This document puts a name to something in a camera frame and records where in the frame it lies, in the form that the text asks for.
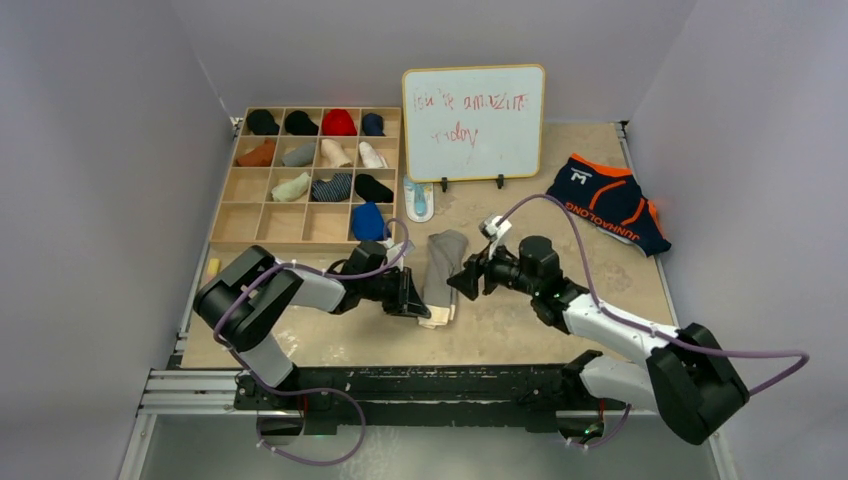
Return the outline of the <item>grey underwear cream waistband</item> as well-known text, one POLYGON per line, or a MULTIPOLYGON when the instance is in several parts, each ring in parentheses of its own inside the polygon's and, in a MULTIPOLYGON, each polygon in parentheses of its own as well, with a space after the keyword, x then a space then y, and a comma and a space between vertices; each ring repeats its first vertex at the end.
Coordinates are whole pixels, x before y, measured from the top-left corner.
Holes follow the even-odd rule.
POLYGON ((422 299, 430 317, 420 317, 420 326, 435 329, 453 320, 458 293, 447 284, 447 280, 461 270, 467 246, 467 237, 453 229, 428 236, 422 299))

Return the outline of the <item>navy orange boxer briefs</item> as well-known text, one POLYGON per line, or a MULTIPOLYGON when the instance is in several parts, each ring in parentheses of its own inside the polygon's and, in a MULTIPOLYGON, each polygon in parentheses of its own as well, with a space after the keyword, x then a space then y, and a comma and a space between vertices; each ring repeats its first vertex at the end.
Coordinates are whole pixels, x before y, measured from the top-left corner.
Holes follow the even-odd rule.
POLYGON ((642 192, 631 170, 590 162, 573 154, 557 172, 546 194, 573 215, 651 257, 672 248, 655 204, 642 192))

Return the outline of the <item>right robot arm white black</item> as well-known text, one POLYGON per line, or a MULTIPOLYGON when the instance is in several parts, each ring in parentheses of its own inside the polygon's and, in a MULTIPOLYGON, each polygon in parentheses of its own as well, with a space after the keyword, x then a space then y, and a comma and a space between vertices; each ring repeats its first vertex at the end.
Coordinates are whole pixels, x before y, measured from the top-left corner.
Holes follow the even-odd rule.
POLYGON ((518 254, 503 246, 473 254, 447 283, 470 300, 499 287, 526 294, 545 325, 617 352, 587 351, 568 365, 561 392, 573 406, 621 401, 657 413, 680 439, 698 445, 750 400, 725 354, 709 355, 720 347, 709 329, 675 329, 603 306, 563 273, 546 237, 523 239, 518 254))

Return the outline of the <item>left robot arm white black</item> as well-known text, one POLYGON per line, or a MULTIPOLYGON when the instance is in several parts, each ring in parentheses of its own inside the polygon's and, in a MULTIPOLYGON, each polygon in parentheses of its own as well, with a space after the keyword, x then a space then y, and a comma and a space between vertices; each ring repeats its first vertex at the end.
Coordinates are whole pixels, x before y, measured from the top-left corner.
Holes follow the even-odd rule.
POLYGON ((283 263, 254 245, 200 288, 193 310, 259 384, 272 408, 297 399, 299 369, 273 338, 272 329, 289 307, 342 315, 363 300, 378 302, 385 314, 429 318, 408 267, 399 267, 378 241, 362 241, 350 256, 320 271, 283 263))

